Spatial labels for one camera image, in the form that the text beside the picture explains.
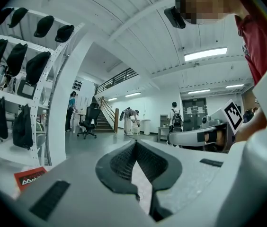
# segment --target person in blue shirt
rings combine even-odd
[[[69,132],[71,130],[71,116],[73,113],[73,110],[75,110],[76,112],[78,112],[78,110],[76,109],[76,99],[75,96],[77,95],[77,93],[75,91],[73,91],[71,93],[71,96],[69,98],[68,101],[68,107],[67,107],[67,113],[66,113],[66,123],[65,123],[65,131]]]

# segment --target white column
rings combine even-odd
[[[65,120],[68,100],[81,64],[93,43],[93,36],[87,33],[70,54],[56,81],[48,122],[48,147],[53,166],[66,159]]]

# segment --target white ceiling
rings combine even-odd
[[[164,9],[173,3],[174,0],[11,0],[8,5],[40,11],[74,25],[91,25],[98,45],[94,44],[84,59],[82,77],[89,75],[100,82],[129,66],[145,84],[157,88],[177,84],[182,93],[201,86],[223,92],[224,86],[217,84],[252,83],[234,17],[210,25],[188,24],[179,30],[164,15]],[[195,61],[184,61],[186,53],[224,46],[228,48],[226,55],[197,61],[196,68]],[[109,71],[118,61],[124,63]]]

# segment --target doorway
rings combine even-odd
[[[183,100],[183,131],[193,131],[200,128],[202,118],[207,116],[205,98]]]

